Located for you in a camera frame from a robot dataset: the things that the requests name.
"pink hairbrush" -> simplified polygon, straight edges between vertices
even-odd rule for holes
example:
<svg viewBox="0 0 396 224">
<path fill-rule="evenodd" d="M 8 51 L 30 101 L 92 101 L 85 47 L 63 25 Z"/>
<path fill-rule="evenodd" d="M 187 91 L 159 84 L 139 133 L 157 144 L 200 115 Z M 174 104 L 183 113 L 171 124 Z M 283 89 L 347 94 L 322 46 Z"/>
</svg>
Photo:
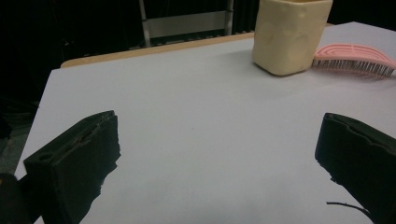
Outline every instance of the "pink hairbrush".
<svg viewBox="0 0 396 224">
<path fill-rule="evenodd" d="M 371 47 L 354 44 L 331 44 L 315 53 L 312 68 L 332 72 L 390 77 L 396 61 Z"/>
</svg>

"hairbrush handle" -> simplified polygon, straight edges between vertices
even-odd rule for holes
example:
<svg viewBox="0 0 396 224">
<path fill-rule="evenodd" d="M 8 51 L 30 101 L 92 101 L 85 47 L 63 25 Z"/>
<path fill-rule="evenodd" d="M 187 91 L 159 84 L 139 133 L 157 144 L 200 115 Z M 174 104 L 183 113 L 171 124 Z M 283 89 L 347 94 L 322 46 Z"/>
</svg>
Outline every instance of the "hairbrush handle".
<svg viewBox="0 0 396 224">
<path fill-rule="evenodd" d="M 378 49 L 355 44 L 330 44 L 320 48 L 314 60 L 344 60 L 368 62 L 385 65 L 396 69 L 396 61 L 393 61 Z"/>
</svg>

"white table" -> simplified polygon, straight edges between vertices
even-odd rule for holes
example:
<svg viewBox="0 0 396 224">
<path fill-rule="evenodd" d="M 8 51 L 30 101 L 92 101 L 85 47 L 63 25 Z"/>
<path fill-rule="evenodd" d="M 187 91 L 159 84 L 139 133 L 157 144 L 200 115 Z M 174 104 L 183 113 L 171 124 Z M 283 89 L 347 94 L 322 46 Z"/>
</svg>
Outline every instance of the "white table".
<svg viewBox="0 0 396 224">
<path fill-rule="evenodd" d="M 327 27 L 396 59 L 396 33 Z M 326 112 L 396 136 L 396 81 L 268 75 L 253 39 L 52 71 L 22 161 L 79 120 L 115 110 L 121 157 L 82 223 L 359 223 L 370 220 L 314 158 Z"/>
</svg>

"metal chair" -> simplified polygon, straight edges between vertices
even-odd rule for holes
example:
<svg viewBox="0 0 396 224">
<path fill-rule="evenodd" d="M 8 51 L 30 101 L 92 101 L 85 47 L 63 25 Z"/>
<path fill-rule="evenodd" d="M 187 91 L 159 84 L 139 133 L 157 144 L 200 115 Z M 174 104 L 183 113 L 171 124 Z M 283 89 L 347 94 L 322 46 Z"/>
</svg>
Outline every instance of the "metal chair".
<svg viewBox="0 0 396 224">
<path fill-rule="evenodd" d="M 204 31 L 224 29 L 230 35 L 233 29 L 233 0 L 227 1 L 224 11 L 206 12 L 183 16 L 147 19 L 144 0 L 139 0 L 146 47 L 151 46 L 151 38 L 169 35 L 184 35 Z"/>
</svg>

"beige cylindrical container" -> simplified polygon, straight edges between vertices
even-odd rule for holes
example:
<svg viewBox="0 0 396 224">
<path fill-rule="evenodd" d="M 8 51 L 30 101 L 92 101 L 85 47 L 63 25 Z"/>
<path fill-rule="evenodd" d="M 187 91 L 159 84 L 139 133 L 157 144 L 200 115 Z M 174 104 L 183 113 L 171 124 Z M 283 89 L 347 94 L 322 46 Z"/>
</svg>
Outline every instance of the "beige cylindrical container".
<svg viewBox="0 0 396 224">
<path fill-rule="evenodd" d="M 277 76 L 308 69 L 331 8 L 332 0 L 261 0 L 254 63 Z"/>
</svg>

